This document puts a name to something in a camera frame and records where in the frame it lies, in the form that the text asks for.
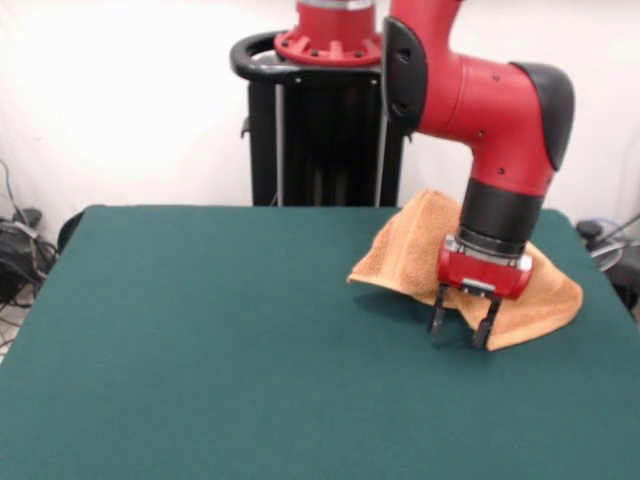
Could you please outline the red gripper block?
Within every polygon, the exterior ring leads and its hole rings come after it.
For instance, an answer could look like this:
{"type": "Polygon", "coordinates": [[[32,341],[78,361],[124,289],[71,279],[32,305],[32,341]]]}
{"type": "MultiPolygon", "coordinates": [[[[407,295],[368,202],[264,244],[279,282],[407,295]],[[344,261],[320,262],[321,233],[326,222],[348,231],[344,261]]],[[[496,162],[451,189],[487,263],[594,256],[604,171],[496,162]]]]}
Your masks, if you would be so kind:
{"type": "Polygon", "coordinates": [[[472,344],[475,349],[487,349],[501,299],[518,298],[531,278],[531,256],[523,254],[517,259],[481,257],[480,253],[467,253],[455,243],[443,243],[437,261],[438,286],[430,319],[426,322],[429,333],[436,334],[446,316],[444,305],[449,287],[460,290],[482,291],[493,297],[485,317],[476,329],[472,344]]]}

